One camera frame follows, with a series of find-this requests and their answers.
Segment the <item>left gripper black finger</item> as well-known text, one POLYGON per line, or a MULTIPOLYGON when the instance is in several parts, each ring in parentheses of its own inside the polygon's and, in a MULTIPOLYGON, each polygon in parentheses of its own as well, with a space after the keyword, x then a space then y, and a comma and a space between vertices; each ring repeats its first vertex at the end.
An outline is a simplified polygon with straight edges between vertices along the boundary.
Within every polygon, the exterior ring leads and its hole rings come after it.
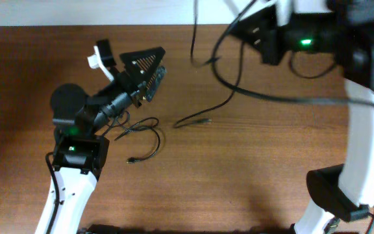
POLYGON ((154 72, 151 80, 147 84, 147 90, 145 92, 144 98, 147 101, 152 101, 158 87, 161 84, 165 74, 167 74, 167 69, 164 66, 159 66, 156 71, 154 72))
POLYGON ((156 80, 165 74, 162 59, 166 51, 163 47, 122 53, 119 55, 125 70, 134 77, 137 84, 153 85, 156 80))

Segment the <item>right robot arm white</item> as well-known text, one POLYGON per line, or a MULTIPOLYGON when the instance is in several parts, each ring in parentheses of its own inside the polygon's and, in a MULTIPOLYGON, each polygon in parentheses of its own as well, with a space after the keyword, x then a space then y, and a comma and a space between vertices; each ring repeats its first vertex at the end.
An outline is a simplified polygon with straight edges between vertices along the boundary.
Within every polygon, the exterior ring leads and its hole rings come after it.
POLYGON ((344 164, 312 170, 310 203, 291 233, 332 233, 340 221, 374 222, 374 1, 327 1, 326 12, 298 12, 274 1, 242 10, 228 33, 255 48, 265 64, 285 52, 332 53, 345 77, 349 139, 344 164))

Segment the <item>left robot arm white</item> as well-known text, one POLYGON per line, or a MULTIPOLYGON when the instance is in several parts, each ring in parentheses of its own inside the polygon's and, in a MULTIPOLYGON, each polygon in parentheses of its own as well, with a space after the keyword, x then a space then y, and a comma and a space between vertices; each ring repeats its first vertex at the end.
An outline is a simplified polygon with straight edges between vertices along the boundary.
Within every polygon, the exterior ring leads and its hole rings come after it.
POLYGON ((162 47, 123 53, 116 62, 107 45, 94 46, 91 68, 100 68, 109 84, 90 96, 73 83, 59 86, 51 95, 55 147, 45 156, 51 184, 37 233, 76 233, 86 204, 106 163, 109 140, 105 134, 132 105, 151 101, 166 74, 162 47))

